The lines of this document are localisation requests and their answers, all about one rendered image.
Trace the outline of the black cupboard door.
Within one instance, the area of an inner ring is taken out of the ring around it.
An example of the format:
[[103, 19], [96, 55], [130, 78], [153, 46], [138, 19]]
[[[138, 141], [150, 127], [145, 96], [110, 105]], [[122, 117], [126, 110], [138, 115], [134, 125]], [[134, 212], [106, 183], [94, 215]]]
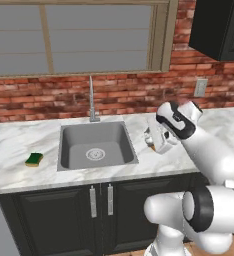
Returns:
[[102, 256], [91, 186], [0, 195], [20, 256]]
[[[155, 194], [185, 191], [190, 180], [190, 174], [179, 174], [102, 184], [103, 254], [145, 249], [157, 234], [157, 225], [144, 215], [145, 200]], [[108, 216], [108, 184], [114, 190], [112, 216]]]

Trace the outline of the green and yellow sponge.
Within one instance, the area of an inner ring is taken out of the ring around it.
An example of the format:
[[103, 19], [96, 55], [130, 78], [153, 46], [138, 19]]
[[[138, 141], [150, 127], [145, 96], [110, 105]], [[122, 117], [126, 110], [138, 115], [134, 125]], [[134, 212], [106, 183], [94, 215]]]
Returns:
[[25, 165], [29, 167], [37, 167], [42, 159], [42, 153], [31, 153], [29, 158], [25, 161]]

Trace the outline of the silver tap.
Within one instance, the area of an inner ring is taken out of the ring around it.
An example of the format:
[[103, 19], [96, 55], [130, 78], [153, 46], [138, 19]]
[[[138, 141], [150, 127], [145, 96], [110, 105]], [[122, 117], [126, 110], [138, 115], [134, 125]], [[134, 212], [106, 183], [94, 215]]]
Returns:
[[100, 118], [96, 115], [94, 107], [94, 91], [93, 91], [93, 79], [89, 76], [89, 89], [90, 89], [90, 122], [100, 122]]

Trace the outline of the grey steel sink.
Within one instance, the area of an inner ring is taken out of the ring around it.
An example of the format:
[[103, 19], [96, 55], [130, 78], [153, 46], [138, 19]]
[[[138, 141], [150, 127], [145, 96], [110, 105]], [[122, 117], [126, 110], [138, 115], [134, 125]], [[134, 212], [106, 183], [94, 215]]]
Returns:
[[123, 121], [61, 127], [58, 171], [138, 163]]

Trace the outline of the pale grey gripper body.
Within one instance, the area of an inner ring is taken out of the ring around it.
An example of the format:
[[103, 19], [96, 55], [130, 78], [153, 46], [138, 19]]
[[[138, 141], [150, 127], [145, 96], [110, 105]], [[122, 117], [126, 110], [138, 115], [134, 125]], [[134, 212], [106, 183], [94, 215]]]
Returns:
[[148, 118], [148, 126], [154, 143], [155, 151], [158, 154], [164, 154], [167, 151], [167, 145], [162, 129], [157, 125], [155, 117]]

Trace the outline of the black wall cupboard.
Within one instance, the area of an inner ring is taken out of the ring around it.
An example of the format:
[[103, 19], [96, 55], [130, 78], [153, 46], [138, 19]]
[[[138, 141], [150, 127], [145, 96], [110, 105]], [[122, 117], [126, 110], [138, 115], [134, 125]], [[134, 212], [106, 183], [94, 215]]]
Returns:
[[189, 46], [217, 61], [234, 61], [234, 0], [196, 0]]

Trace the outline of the white wall socket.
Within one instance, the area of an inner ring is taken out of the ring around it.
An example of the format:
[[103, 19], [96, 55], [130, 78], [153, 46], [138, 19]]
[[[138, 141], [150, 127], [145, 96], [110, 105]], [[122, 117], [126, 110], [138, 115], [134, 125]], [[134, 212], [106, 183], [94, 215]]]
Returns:
[[202, 79], [202, 78], [200, 78], [196, 81], [196, 86], [195, 86], [195, 90], [194, 90], [195, 97], [204, 97], [205, 96], [207, 83], [208, 83], [208, 80]]

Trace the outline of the clear soap dispenser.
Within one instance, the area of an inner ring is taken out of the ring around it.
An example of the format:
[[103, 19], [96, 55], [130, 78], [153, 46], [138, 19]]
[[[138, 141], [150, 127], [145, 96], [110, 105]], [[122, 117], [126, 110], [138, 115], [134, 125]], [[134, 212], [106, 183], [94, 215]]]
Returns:
[[147, 146], [155, 151], [155, 146], [153, 143], [153, 139], [152, 139], [149, 127], [144, 131], [144, 139], [145, 139]]

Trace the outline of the window with beige frame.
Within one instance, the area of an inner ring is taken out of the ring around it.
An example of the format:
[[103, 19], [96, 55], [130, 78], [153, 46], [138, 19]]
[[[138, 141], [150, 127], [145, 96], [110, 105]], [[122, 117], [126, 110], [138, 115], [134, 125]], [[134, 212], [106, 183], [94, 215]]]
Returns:
[[0, 77], [161, 72], [178, 0], [0, 0]]

